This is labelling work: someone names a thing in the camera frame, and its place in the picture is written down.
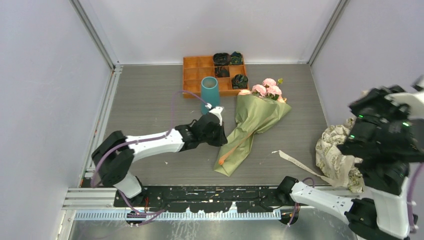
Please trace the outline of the green and peach wrapping paper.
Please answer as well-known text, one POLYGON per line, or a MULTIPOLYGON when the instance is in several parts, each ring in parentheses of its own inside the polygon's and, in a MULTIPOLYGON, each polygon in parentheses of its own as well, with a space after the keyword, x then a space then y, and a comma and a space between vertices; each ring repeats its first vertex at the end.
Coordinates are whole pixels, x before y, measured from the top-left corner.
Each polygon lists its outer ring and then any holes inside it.
POLYGON ((213 170, 231 176, 251 153, 254 136, 269 130, 291 109, 285 102, 239 94, 235 106, 236 126, 227 136, 227 144, 220 147, 213 170))

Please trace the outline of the pink flower bunch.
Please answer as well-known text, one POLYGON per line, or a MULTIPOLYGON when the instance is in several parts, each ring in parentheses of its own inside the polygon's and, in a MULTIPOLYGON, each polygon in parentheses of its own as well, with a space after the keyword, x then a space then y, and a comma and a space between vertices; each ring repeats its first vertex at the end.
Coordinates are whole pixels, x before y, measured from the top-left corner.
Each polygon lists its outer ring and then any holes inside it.
POLYGON ((270 99, 280 103, 286 103, 287 98, 283 97, 283 92, 280 85, 283 83, 283 78, 274 80, 272 78, 266 78, 261 84, 254 85, 251 89, 242 89, 238 95, 253 95, 263 99, 270 99))

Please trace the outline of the cream printed ribbon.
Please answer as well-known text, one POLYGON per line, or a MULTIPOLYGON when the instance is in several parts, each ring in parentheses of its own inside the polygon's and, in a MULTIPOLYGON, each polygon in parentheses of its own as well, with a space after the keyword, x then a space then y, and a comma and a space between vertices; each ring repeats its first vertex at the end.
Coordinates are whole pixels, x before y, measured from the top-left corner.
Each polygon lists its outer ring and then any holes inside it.
POLYGON ((292 164, 296 165, 297 167, 299 167, 299 168, 301 168, 301 169, 303 169, 303 170, 307 171, 308 173, 310 173, 310 174, 312 174, 312 175, 314 175, 314 176, 316 176, 316 177, 319 177, 320 179, 322 179, 323 181, 327 182, 328 184, 330 184, 330 185, 332 185, 332 186, 334 186, 334 185, 335 185, 335 181, 334 181, 334 180, 332 180, 332 179, 330 179, 330 178, 328 178, 328 177, 326 177, 326 176, 324 176, 324 175, 320 175, 320 174, 318 174, 318 173, 314 172, 312 169, 310 169, 309 167, 307 167, 306 165, 304 165, 303 163, 301 163, 301 162, 300 162, 300 161, 298 161, 297 159, 295 159, 295 158, 293 158, 293 157, 289 156, 289 155, 288 155, 288 154, 286 154, 285 152, 283 152, 283 151, 281 151, 281 150, 275 150, 275 151, 272 151, 271 153, 272 153, 272 154, 274 154, 274 153, 278 153, 278 155, 279 155, 282 159, 284 159, 284 160, 286 160, 286 161, 291 162, 292 164))

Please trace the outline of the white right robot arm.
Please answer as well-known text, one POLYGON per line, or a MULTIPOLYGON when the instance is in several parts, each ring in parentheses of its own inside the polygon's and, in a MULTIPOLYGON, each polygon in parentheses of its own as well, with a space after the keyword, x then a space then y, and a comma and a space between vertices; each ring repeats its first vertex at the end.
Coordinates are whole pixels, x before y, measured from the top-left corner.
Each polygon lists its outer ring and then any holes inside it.
POLYGON ((276 190, 283 205, 304 204, 333 215, 365 240, 407 240, 418 230, 413 189, 418 174, 412 163, 424 163, 424 86, 414 92, 398 85, 372 88, 353 101, 353 126, 338 149, 360 159, 370 197, 333 195, 286 176, 276 190))

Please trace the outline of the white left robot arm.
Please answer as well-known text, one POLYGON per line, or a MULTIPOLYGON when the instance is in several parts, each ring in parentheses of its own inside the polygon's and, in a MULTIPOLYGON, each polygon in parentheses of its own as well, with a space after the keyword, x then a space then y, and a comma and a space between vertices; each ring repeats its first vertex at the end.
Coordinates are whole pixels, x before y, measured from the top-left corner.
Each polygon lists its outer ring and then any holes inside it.
POLYGON ((223 107, 216 106, 189 124, 150 135, 125 136, 120 130, 114 131, 91 154, 95 164, 91 186, 115 187, 133 206, 141 206, 146 193, 139 179, 130 173, 132 163, 163 153, 192 150, 203 143, 225 145, 228 140, 222 111, 223 107))

